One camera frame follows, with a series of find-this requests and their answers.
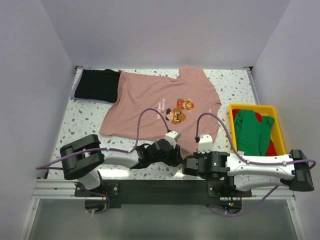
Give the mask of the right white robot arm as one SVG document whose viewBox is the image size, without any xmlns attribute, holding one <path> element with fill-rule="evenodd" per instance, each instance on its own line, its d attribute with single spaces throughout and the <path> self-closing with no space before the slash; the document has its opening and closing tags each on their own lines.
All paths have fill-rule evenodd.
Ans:
<svg viewBox="0 0 320 240">
<path fill-rule="evenodd" d="M 311 167 L 305 154 L 293 149 L 278 156 L 238 156 L 234 153 L 195 152 L 182 164 L 184 175 L 209 181 L 224 178 L 223 192 L 230 197 L 238 192 L 271 186 L 287 186 L 291 191 L 314 191 Z"/>
</svg>

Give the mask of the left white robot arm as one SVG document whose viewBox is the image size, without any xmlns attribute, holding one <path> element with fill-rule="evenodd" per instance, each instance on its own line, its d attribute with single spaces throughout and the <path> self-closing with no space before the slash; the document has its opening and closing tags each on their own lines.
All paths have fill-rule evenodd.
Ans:
<svg viewBox="0 0 320 240">
<path fill-rule="evenodd" d="M 96 134 L 78 139 L 60 148 L 65 180 L 79 181 L 92 196 L 104 190 L 100 165 L 117 165 L 128 169 L 145 169 L 154 163 L 176 167 L 182 163 L 178 131 L 169 131 L 164 138 L 152 143 L 135 146 L 134 150 L 101 148 Z"/>
</svg>

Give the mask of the pink printed t-shirt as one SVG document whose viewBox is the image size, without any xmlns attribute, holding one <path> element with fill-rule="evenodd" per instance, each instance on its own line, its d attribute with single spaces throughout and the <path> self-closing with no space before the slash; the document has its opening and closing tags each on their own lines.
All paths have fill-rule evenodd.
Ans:
<svg viewBox="0 0 320 240">
<path fill-rule="evenodd" d="M 203 113 L 218 114 L 221 100 L 204 70 L 179 68 L 177 78 L 121 71 L 118 98 L 107 111 L 99 133 L 128 139 L 158 141 L 167 129 L 179 131 L 182 157 L 196 151 L 196 134 L 213 139 L 218 121 Z"/>
</svg>

